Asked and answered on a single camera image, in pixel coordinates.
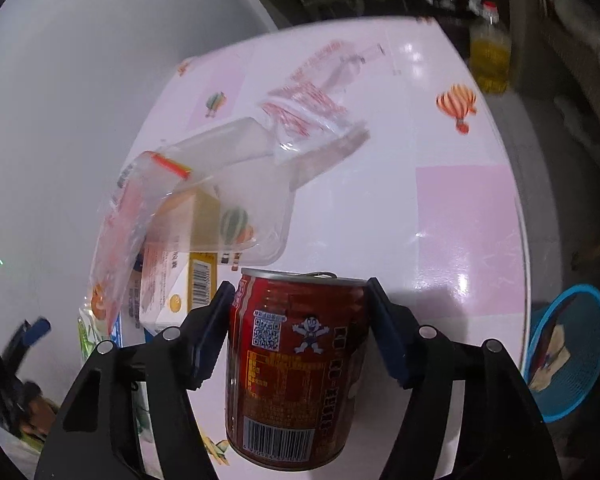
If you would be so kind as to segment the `red drink can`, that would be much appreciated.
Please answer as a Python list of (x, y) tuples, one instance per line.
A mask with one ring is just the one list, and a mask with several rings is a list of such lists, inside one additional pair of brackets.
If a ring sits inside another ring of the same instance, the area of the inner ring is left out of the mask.
[(365, 284), (332, 273), (242, 269), (230, 307), (225, 427), (259, 466), (311, 470), (352, 426), (370, 328)]

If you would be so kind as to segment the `white orange medicine box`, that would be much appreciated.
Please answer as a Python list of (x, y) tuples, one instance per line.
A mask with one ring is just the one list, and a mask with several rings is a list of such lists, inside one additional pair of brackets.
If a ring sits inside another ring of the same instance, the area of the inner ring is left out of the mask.
[(168, 197), (142, 246), (140, 325), (155, 335), (210, 304), (218, 278), (221, 204), (202, 188)]

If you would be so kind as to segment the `clear plastic container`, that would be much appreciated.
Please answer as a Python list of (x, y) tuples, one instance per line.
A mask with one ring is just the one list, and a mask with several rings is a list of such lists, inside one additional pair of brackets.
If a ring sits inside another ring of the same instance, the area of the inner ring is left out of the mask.
[(143, 248), (216, 252), (241, 264), (274, 262), (287, 245), (294, 194), (368, 139), (362, 122), (317, 122), (306, 134), (246, 117), (163, 145), (188, 175), (155, 190)]

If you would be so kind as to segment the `brown paper bag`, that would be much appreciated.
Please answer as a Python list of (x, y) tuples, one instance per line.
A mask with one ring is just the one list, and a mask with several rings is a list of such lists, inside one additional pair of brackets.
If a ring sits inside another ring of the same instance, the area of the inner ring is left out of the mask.
[(570, 360), (566, 347), (566, 331), (562, 324), (553, 327), (550, 338), (541, 338), (531, 365), (529, 386), (534, 392), (545, 390), (554, 376)]

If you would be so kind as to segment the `blue plastic trash basket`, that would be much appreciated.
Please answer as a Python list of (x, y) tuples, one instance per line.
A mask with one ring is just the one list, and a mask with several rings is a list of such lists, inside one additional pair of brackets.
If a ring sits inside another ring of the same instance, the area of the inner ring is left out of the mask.
[(575, 411), (600, 376), (600, 290), (577, 284), (534, 308), (522, 369), (544, 422)]

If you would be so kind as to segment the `clear plastic bag red print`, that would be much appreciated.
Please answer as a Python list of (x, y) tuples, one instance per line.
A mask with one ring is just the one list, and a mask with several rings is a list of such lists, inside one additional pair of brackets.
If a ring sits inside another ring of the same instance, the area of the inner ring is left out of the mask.
[(280, 87), (259, 102), (276, 141), (276, 160), (290, 162), (366, 130), (344, 104), (362, 73), (386, 57), (379, 42), (358, 47), (335, 39), (304, 61)]

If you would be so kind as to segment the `green plastic drink bottle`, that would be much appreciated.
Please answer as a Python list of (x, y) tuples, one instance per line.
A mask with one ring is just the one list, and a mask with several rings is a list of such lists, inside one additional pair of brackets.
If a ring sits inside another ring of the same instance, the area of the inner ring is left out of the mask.
[(76, 320), (78, 321), (81, 362), (85, 363), (96, 346), (109, 338), (109, 334), (106, 324), (95, 318), (90, 309), (79, 308)]

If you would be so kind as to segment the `yellow cooking oil bottle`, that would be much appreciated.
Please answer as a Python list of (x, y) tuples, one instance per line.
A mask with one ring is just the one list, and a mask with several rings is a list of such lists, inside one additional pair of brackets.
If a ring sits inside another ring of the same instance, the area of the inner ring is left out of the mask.
[(494, 2), (481, 3), (478, 17), (470, 29), (469, 69), (482, 93), (502, 94), (509, 84), (512, 40)]

